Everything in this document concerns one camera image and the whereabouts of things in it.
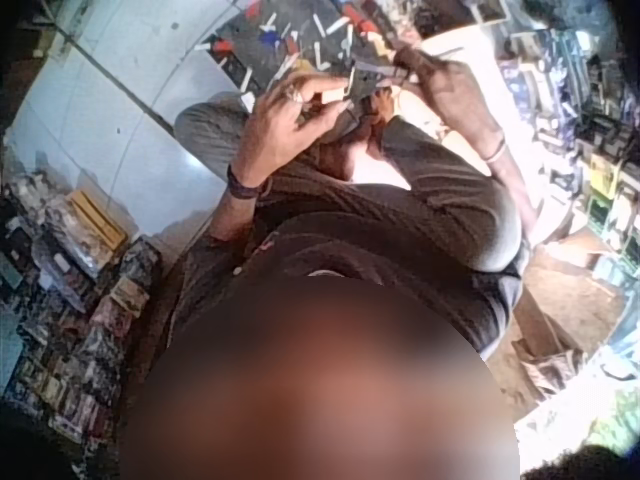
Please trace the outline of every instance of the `black bracelet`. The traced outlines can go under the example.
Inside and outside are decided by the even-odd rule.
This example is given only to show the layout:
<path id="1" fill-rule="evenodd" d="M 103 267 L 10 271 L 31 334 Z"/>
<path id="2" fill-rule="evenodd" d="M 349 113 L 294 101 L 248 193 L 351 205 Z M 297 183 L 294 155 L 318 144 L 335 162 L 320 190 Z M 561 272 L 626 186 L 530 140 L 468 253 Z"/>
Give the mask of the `black bracelet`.
<path id="1" fill-rule="evenodd" d="M 231 170 L 231 165 L 227 168 L 227 187 L 232 197 L 238 200 L 253 200 L 258 198 L 262 192 L 262 185 L 254 188 L 245 187 Z"/>

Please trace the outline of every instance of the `ring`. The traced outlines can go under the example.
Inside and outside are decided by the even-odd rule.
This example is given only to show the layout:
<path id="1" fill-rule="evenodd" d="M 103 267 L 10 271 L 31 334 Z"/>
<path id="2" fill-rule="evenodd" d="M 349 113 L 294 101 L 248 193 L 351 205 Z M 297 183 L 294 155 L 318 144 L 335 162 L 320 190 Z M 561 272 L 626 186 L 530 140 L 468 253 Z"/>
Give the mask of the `ring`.
<path id="1" fill-rule="evenodd" d="M 285 90 L 284 90 L 284 94 L 292 102 L 296 102 L 296 103 L 299 103 L 301 105 L 304 105 L 304 103 L 305 103 L 304 98 L 303 98 L 302 94 L 300 93 L 300 90 L 298 90 L 295 87 L 295 85 L 288 85 L 287 88 L 285 88 Z"/>

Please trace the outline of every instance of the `gray pants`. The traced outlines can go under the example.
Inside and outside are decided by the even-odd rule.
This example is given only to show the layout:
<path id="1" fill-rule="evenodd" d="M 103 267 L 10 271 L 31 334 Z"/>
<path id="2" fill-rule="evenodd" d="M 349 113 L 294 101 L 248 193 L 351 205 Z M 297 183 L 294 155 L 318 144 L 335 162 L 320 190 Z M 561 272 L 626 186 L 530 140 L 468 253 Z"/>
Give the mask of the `gray pants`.
<path id="1" fill-rule="evenodd" d="M 201 103 L 178 116 L 175 136 L 224 179 L 247 118 L 234 101 Z M 259 210 L 278 204 L 294 208 L 296 200 L 301 200 L 307 209 L 315 204 L 311 208 L 384 221 L 398 231 L 424 236 L 463 265 L 481 272 L 500 272 L 514 259 L 521 246 L 522 227 L 502 185 L 399 117 L 384 131 L 382 153 L 411 191 L 336 180 L 314 168 L 315 159 L 308 151 L 273 175 Z"/>

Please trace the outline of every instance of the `hand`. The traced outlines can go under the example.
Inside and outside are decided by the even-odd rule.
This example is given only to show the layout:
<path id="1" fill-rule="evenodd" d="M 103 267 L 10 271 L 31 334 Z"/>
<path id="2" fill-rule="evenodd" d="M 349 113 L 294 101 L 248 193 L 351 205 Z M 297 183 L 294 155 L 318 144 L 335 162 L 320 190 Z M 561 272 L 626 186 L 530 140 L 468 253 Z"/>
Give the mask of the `hand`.
<path id="1" fill-rule="evenodd" d="M 238 155 L 231 164 L 236 178 L 246 187 L 261 185 L 331 130 L 338 116 L 350 105 L 348 101 L 331 103 L 315 117 L 300 123 L 303 104 L 287 98 L 287 87 L 295 86 L 302 100 L 308 103 L 317 93 L 346 88 L 348 83 L 346 78 L 293 73 L 260 97 L 245 127 Z"/>
<path id="2" fill-rule="evenodd" d="M 427 105 L 482 158 L 495 154 L 504 133 L 491 115 L 468 65 L 444 61 L 411 48 L 400 50 L 395 62 L 418 75 Z"/>

